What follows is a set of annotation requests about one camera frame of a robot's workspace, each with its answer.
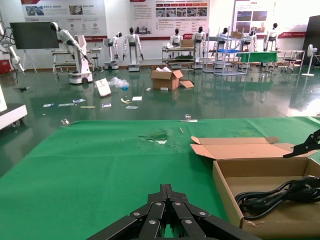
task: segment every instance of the open cardboard box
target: open cardboard box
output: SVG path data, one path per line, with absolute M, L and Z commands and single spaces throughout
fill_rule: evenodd
M 179 87 L 179 79 L 183 77 L 181 71 L 156 71 L 151 72 L 152 88 L 161 89 L 168 88 L 168 90 L 174 90 Z
M 191 137 L 194 152 L 213 159 L 213 179 L 229 221 L 262 239 L 319 238 L 320 202 L 285 202 L 259 220 L 245 220 L 235 196 L 266 192 L 289 180 L 320 177 L 320 164 L 308 158 L 315 151 L 291 158 L 292 144 L 276 143 L 277 137 Z

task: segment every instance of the display board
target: display board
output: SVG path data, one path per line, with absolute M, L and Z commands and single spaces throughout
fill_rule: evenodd
M 57 34 L 50 22 L 11 22 L 16 49 L 58 49 Z
M 26 22 L 56 22 L 87 42 L 107 38 L 104 0 L 21 0 Z
M 273 25 L 275 6 L 275 0 L 236 0 L 233 31 L 248 34 L 255 29 L 257 36 L 266 35 Z
M 175 34 L 191 39 L 209 29 L 210 0 L 130 0 L 131 26 L 142 40 L 166 40 Z

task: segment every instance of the poster board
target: poster board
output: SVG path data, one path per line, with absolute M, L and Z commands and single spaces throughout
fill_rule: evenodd
M 233 16 L 233 31 L 248 34 L 256 30 L 257 37 L 267 34 L 272 28 L 275 0 L 236 0 Z
M 56 22 L 87 42 L 107 38 L 104 0 L 21 0 L 26 22 Z
M 131 26 L 141 40 L 167 40 L 179 29 L 183 39 L 208 32 L 210 0 L 130 0 Z

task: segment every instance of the black robotic claw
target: black robotic claw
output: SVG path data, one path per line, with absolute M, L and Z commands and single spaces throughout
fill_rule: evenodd
M 320 140 L 320 129 L 310 134 L 304 143 L 294 146 L 292 153 L 283 155 L 283 157 L 292 158 L 301 154 L 306 154 L 313 150 L 319 150 L 320 149 L 320 144 L 318 144 L 319 140 Z
M 161 184 L 160 192 L 148 195 L 146 205 L 87 240 L 165 240 L 167 225 L 172 229 L 171 240 L 260 240 L 190 204 L 187 196 L 173 191 L 170 184 Z

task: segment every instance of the white sign board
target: white sign board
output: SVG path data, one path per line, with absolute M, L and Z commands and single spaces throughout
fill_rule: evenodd
M 175 34 L 191 39 L 209 29 L 210 0 L 130 0 L 131 26 L 140 39 L 164 40 Z
M 21 0 L 26 22 L 56 22 L 87 42 L 107 38 L 104 0 Z

